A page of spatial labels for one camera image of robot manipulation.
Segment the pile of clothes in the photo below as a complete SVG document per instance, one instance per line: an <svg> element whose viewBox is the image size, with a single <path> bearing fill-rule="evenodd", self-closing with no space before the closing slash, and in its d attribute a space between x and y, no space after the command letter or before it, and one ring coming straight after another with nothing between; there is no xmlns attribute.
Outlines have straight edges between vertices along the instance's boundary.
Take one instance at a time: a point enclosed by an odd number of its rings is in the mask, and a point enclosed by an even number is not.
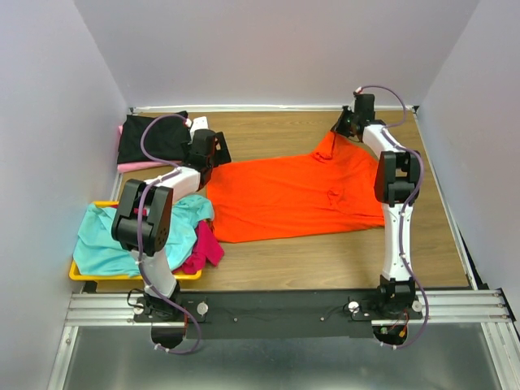
<svg viewBox="0 0 520 390"><path fill-rule="evenodd" d="M82 275L139 275L130 252L111 236L115 212L114 207L88 207L73 254ZM200 195L184 197L173 206L165 246L172 271L192 275L206 261L219 264L224 252L211 230L213 218L211 202Z"/></svg>
<svg viewBox="0 0 520 390"><path fill-rule="evenodd" d="M177 113L188 118L186 111ZM155 118L127 115L123 126L119 126L119 148L117 156L117 170L119 173L138 171L162 165L160 162L150 161L141 150L141 136L146 127ZM178 163L186 157L183 144L191 141L189 129L184 126L181 118L168 117L154 124L146 135L145 148L156 158Z"/></svg>

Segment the wooden surface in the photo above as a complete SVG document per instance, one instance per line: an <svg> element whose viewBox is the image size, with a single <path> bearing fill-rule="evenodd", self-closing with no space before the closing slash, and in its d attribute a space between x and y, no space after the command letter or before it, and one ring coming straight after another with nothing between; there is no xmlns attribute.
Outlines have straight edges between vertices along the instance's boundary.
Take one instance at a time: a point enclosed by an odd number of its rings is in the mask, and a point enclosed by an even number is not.
<svg viewBox="0 0 520 390"><path fill-rule="evenodd" d="M305 154L313 150L339 116L320 112L201 113L210 127L224 132L233 161ZM378 117L396 122L401 112L380 111ZM425 158L426 176L412 218L412 265L427 287L467 286L461 260L441 204L429 162L414 122L392 130L403 145ZM160 167L123 176L149 179L169 171ZM379 283L384 261L384 230L224 243L225 256L218 267L206 266L196 282L183 288L279 289L371 288ZM121 289L128 284L121 284Z"/></svg>

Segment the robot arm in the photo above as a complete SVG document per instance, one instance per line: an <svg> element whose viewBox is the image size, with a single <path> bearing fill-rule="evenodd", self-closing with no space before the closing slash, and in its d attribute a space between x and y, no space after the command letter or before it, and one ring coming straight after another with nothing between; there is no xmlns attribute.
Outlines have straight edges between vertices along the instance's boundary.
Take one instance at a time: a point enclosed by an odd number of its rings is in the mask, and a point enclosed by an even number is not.
<svg viewBox="0 0 520 390"><path fill-rule="evenodd" d="M177 301L179 286L168 266L164 249L170 231L172 203L202 189L211 178L214 167L231 162L225 138L221 132L207 128L207 121L195 119L190 128L192 142L186 145L186 158L181 166L162 176L147 180L129 180L125 183L119 201L115 220L112 224L112 237L122 247L130 251L139 263L137 250L137 207L147 184L157 182L146 195L147 215L142 221L143 256L141 265L147 280L145 293L158 298L156 305L161 305L158 294Z"/></svg>
<svg viewBox="0 0 520 390"><path fill-rule="evenodd" d="M381 305L411 306L415 281L411 275L410 221L418 196L415 190L420 176L418 154L397 142L386 124L375 119L373 94L355 92L354 99L353 111L349 106L344 107L332 131L356 137L379 157L374 191L383 206L385 225L385 256L379 286Z"/></svg>

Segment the fabric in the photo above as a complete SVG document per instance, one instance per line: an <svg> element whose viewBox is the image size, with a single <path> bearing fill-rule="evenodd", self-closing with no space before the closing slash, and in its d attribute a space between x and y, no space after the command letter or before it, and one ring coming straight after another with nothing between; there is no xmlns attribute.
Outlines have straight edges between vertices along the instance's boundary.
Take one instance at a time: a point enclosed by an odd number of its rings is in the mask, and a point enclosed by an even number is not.
<svg viewBox="0 0 520 390"><path fill-rule="evenodd" d="M73 258L82 275L139 275L127 250L111 236L116 209L90 205L78 232ZM189 195L172 208L166 255L171 270L180 267L197 241L195 228L203 219L213 219L211 202L200 195Z"/></svg>
<svg viewBox="0 0 520 390"><path fill-rule="evenodd" d="M180 112L179 115L188 118L186 111ZM119 139L118 164L149 161L141 150L141 136L153 120L154 118L127 115ZM145 148L156 158L182 160L185 156L183 144L190 141L189 129L184 126L183 121L180 118L170 117L159 120L148 132Z"/></svg>
<svg viewBox="0 0 520 390"><path fill-rule="evenodd" d="M377 165L333 132L310 154L222 165L206 186L214 234L244 242L384 226Z"/></svg>
<svg viewBox="0 0 520 390"><path fill-rule="evenodd" d="M214 266L218 266L224 256L224 249L220 246L206 221L198 223L196 233L197 242L193 246L192 254L180 266L180 270L187 275L196 274L197 271L204 268L206 260Z"/></svg>
<svg viewBox="0 0 520 390"><path fill-rule="evenodd" d="M177 161L171 161L171 163L180 163L179 160ZM140 169L148 169L153 167L162 167L165 164L162 162L155 162L155 161L143 161L143 162L126 162L124 164L117 164L117 172L119 173L125 173L125 172L132 172L132 171L139 171Z"/></svg>

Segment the gray wall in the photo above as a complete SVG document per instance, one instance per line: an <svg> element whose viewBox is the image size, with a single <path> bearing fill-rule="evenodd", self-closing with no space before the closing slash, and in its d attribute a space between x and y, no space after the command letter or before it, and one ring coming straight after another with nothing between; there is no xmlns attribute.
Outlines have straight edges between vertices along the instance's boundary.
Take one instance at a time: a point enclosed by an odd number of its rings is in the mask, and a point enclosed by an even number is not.
<svg viewBox="0 0 520 390"><path fill-rule="evenodd" d="M132 106L340 105L366 83L419 104L477 3L76 0Z"/></svg>
<svg viewBox="0 0 520 390"><path fill-rule="evenodd" d="M4 2L0 37L0 388L40 389L77 229L111 191L126 103L72 1Z"/></svg>
<svg viewBox="0 0 520 390"><path fill-rule="evenodd" d="M520 2L482 1L418 117L481 276L520 315Z"/></svg>

